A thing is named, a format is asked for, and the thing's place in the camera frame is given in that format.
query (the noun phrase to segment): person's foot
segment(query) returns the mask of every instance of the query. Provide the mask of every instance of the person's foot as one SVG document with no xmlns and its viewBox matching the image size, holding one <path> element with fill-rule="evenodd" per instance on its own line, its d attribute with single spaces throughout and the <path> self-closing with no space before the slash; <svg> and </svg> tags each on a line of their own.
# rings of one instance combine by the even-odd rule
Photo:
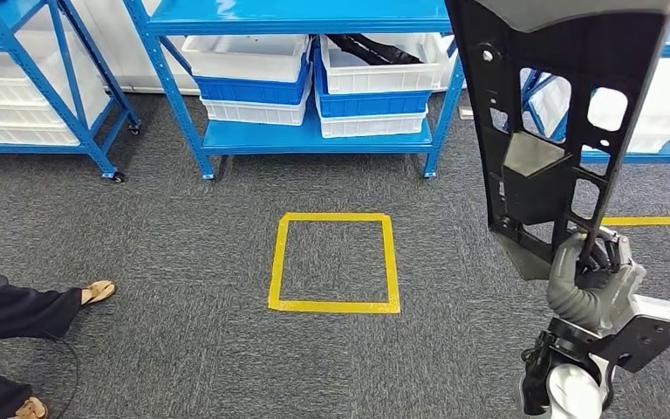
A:
<svg viewBox="0 0 670 419">
<path fill-rule="evenodd" d="M 17 419 L 46 419 L 47 407 L 37 397 L 30 397 L 17 410 Z"/>
<path fill-rule="evenodd" d="M 81 305 L 87 306 L 104 301 L 114 294 L 117 286 L 112 281 L 96 281 L 81 290 Z"/>
</svg>

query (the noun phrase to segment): panel hole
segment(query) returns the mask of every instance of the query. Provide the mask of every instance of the panel hole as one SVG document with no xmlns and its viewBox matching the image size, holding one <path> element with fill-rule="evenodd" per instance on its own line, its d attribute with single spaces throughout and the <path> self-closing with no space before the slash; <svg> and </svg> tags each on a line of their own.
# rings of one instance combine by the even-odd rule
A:
<svg viewBox="0 0 670 419">
<path fill-rule="evenodd" d="M 566 140 L 566 118 L 571 99 L 569 80 L 533 68 L 520 71 L 520 94 L 523 96 L 525 131 L 546 140 Z"/>
<path fill-rule="evenodd" d="M 574 223 L 573 221 L 567 221 L 566 222 L 566 231 L 577 232 L 577 231 L 585 231 L 585 229 L 581 225 L 578 225 L 578 224 Z"/>
<path fill-rule="evenodd" d="M 525 225 L 523 227 L 533 237 L 546 244 L 550 244 L 553 241 L 553 224 L 552 221 L 549 221 L 547 223 Z"/>
<path fill-rule="evenodd" d="M 505 134 L 509 134 L 509 127 L 508 127 L 508 120 L 507 120 L 507 113 L 500 111 L 499 109 L 494 109 L 491 107 L 489 109 L 489 113 L 492 115 L 492 126 L 500 132 L 503 132 Z"/>
<path fill-rule="evenodd" d="M 598 199 L 599 188 L 597 185 L 585 179 L 577 179 L 574 188 L 574 200 L 571 201 L 571 210 L 574 214 L 586 220 L 591 220 Z"/>
<path fill-rule="evenodd" d="M 606 131 L 618 131 L 623 123 L 623 116 L 628 108 L 628 98 L 620 91 L 600 87 L 591 94 L 590 107 L 587 111 L 587 120 Z M 599 143 L 609 146 L 610 142 L 602 140 Z"/>
<path fill-rule="evenodd" d="M 598 157 L 603 157 L 603 158 L 605 158 L 605 162 L 604 163 L 587 163 L 587 162 L 582 161 L 581 163 L 579 163 L 579 166 L 581 166 L 581 168 L 583 168 L 584 170 L 592 172 L 595 175 L 604 176 L 605 173 L 607 173 L 607 167 L 610 164 L 610 155 L 607 154 L 606 152 L 604 152 L 602 150 L 599 150 L 599 149 L 596 149 L 594 147 L 585 147 L 584 151 L 585 152 L 593 152 L 594 157 L 595 157 L 595 161 L 598 161 Z"/>
</svg>

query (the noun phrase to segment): carpet floor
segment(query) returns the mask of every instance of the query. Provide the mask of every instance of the carpet floor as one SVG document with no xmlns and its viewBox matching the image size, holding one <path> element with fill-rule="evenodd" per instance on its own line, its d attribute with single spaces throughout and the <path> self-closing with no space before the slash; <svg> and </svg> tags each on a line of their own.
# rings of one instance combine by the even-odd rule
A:
<svg viewBox="0 0 670 419">
<path fill-rule="evenodd" d="M 0 155 L 0 273 L 119 287 L 65 338 L 79 378 L 64 418 L 517 417 L 520 352 L 550 313 L 544 284 L 523 282 L 487 232 L 472 122 L 456 119 L 429 181 L 421 156 L 256 155 L 216 158 L 203 182 L 165 99 L 131 101 L 143 134 L 112 151 L 127 183 L 100 181 L 84 156 Z M 401 313 L 269 310 L 286 211 L 388 214 Z M 625 166 L 608 212 L 670 215 L 670 165 Z M 670 299 L 670 226 L 620 230 L 648 269 L 642 293 Z M 292 222 L 282 299 L 384 299 L 380 234 Z M 55 415 L 76 385 L 70 351 L 49 341 L 0 341 L 0 374 L 32 383 Z M 606 417 L 670 418 L 670 349 L 615 384 Z"/>
</svg>

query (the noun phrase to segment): white plastic bin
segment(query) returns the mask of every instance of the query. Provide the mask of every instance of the white plastic bin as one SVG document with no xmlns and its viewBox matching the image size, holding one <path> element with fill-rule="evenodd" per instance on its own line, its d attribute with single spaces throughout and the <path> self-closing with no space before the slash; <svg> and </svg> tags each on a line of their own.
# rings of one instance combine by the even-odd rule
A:
<svg viewBox="0 0 670 419">
<path fill-rule="evenodd" d="M 416 134 L 422 130 L 422 121 L 427 116 L 426 110 L 422 113 L 323 118 L 319 112 L 319 98 L 315 102 L 323 138 Z"/>
<path fill-rule="evenodd" d="M 327 73 L 329 94 L 382 93 L 441 88 L 448 56 L 441 49 L 438 33 L 364 34 L 369 39 L 394 45 L 419 58 L 424 64 L 368 65 L 341 51 L 325 35 L 320 35 L 322 63 Z"/>
<path fill-rule="evenodd" d="M 24 48 L 31 53 L 32 59 L 63 98 L 65 104 L 75 112 L 60 51 L 50 47 L 52 44 L 57 44 L 54 34 L 42 31 L 20 31 L 18 38 Z M 66 40 L 72 54 L 73 68 L 81 94 L 85 96 L 96 94 L 96 86 L 101 86 L 96 68 L 84 49 L 78 45 L 75 35 L 66 33 Z M 46 103 L 46 99 L 22 68 L 14 63 L 8 54 L 0 52 L 0 105 L 34 104 L 35 102 Z"/>
<path fill-rule="evenodd" d="M 104 87 L 95 80 L 94 86 L 84 86 L 84 95 L 81 102 L 85 110 L 85 118 L 89 127 L 99 117 L 109 104 L 109 96 Z M 55 109 L 50 103 L 42 100 L 38 102 L 14 102 L 0 104 L 0 125 L 3 126 L 35 126 L 63 124 Z"/>
<path fill-rule="evenodd" d="M 304 85 L 304 95 L 298 105 L 278 105 L 274 103 L 236 102 L 232 100 L 205 100 L 211 120 L 230 120 L 255 124 L 299 126 L 304 122 L 307 99 L 311 91 L 311 73 Z"/>
<path fill-rule="evenodd" d="M 195 76 L 297 81 L 309 35 L 220 35 L 186 38 L 181 48 Z"/>
<path fill-rule="evenodd" d="M 0 127 L 2 144 L 77 146 L 79 140 L 66 126 Z"/>
<path fill-rule="evenodd" d="M 531 98 L 546 135 L 550 135 L 568 111 L 570 95 L 570 87 L 555 79 Z M 623 97 L 600 89 L 591 98 L 589 116 L 599 127 L 616 127 L 619 122 L 616 113 L 625 106 Z M 656 153 L 667 141 L 670 141 L 670 58 L 663 58 L 656 67 L 627 151 Z"/>
</svg>

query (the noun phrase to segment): black cable on floor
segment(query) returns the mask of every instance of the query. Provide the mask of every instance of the black cable on floor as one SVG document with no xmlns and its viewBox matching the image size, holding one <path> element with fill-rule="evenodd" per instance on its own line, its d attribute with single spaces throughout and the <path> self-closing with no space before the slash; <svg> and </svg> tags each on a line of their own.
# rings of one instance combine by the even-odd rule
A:
<svg viewBox="0 0 670 419">
<path fill-rule="evenodd" d="M 73 361 L 74 361 L 74 364 L 75 364 L 75 367 L 76 367 L 76 368 L 75 368 L 75 369 L 76 369 L 76 381 L 73 383 L 73 390 L 72 390 L 72 392 L 71 392 L 71 397 L 68 399 L 68 403 L 63 407 L 63 410 L 60 411 L 60 414 L 59 414 L 59 415 L 54 416 L 54 417 L 53 417 L 53 416 L 50 416 L 51 419 L 60 419 L 61 417 L 63 417 L 63 414 L 66 412 L 66 410 L 68 410 L 68 408 L 71 407 L 71 403 L 73 403 L 73 399 L 75 398 L 75 396 L 76 396 L 76 392 L 77 392 L 78 389 L 79 389 L 79 382 L 80 382 L 80 381 L 79 381 L 79 367 L 80 367 L 80 361 L 79 361 L 79 356 L 78 356 L 78 354 L 76 354 L 76 351 L 73 349 L 73 347 L 71 346 L 70 343 L 66 342 L 65 340 L 62 340 L 61 338 L 59 338 L 59 337 L 57 337 L 57 336 L 53 336 L 51 333 L 47 333 L 47 332 L 45 332 L 45 331 L 43 331 L 43 333 L 46 334 L 48 337 L 50 337 L 50 339 L 52 339 L 52 340 L 54 340 L 54 341 L 56 341 L 56 342 L 60 342 L 60 343 L 62 343 L 63 345 L 65 345 L 65 347 L 68 348 L 69 351 L 71 351 L 71 354 L 73 354 Z"/>
</svg>

